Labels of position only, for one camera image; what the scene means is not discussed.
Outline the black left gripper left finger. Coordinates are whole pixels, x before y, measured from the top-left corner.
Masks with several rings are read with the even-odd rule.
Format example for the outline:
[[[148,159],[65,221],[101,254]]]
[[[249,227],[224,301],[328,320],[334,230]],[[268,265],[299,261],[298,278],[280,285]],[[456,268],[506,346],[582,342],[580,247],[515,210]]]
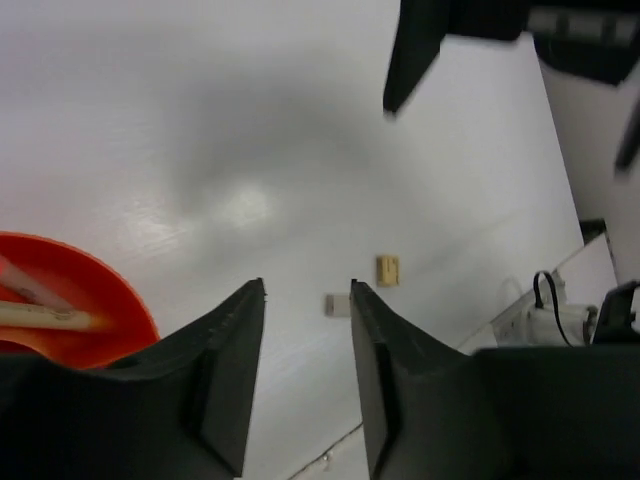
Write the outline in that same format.
[[[261,279],[102,369],[1,358],[5,479],[237,479],[264,326]]]

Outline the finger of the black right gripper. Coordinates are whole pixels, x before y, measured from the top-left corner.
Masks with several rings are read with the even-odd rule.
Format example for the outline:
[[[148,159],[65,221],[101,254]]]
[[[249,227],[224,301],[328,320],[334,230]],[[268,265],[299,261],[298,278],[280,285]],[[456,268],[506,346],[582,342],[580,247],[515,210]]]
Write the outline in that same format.
[[[383,92],[383,110],[397,116],[440,52],[450,2],[402,0]]]

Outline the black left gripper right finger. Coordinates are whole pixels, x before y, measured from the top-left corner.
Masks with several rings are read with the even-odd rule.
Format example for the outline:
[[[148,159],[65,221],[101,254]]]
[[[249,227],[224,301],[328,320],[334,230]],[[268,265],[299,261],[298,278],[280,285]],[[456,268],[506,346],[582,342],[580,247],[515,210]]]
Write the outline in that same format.
[[[351,285],[373,479],[635,479],[639,348],[461,353]]]

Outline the orange round desk organizer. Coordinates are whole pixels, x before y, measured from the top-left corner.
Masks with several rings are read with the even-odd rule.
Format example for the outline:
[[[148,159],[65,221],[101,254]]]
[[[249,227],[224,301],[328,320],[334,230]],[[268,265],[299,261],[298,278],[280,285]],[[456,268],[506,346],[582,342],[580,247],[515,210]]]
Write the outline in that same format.
[[[131,285],[69,244],[1,234],[1,352],[104,367],[160,340]]]

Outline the yellow pen with clear cap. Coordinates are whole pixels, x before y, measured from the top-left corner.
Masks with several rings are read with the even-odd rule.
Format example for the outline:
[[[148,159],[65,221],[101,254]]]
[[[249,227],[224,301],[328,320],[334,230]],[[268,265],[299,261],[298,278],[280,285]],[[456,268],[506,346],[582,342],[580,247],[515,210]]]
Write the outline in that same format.
[[[76,309],[5,257],[1,258],[1,286],[27,300],[1,301],[2,326],[79,332],[109,327],[104,318]]]

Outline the grey eraser block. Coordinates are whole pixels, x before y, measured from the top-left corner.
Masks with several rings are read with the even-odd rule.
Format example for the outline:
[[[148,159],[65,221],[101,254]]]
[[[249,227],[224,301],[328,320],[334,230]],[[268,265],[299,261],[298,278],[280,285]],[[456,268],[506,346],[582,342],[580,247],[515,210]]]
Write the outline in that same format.
[[[325,296],[325,315],[330,318],[349,318],[351,316],[350,295],[333,293]]]

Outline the yellow eraser block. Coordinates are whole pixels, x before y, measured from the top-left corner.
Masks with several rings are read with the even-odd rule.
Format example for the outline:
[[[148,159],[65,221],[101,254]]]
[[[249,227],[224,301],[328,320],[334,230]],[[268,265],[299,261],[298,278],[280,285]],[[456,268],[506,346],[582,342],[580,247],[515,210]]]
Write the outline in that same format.
[[[396,287],[399,285],[399,278],[398,256],[379,255],[376,257],[376,284],[378,287]]]

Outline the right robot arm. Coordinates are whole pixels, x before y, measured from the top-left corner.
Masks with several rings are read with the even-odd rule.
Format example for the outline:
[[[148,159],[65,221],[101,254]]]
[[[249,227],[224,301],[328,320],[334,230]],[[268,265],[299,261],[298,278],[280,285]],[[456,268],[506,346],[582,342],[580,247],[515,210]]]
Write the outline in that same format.
[[[403,1],[383,93],[397,115],[453,35],[512,43],[529,33],[548,67],[609,86],[627,81],[639,62],[636,1]]]

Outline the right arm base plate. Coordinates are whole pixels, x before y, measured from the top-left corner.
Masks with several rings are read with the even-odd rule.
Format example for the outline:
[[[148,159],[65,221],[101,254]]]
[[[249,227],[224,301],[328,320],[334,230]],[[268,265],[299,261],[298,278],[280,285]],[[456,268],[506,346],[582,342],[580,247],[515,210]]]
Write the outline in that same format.
[[[618,285],[605,220],[582,220],[584,247],[462,343],[470,354],[497,346],[585,346],[590,343],[606,294]]]

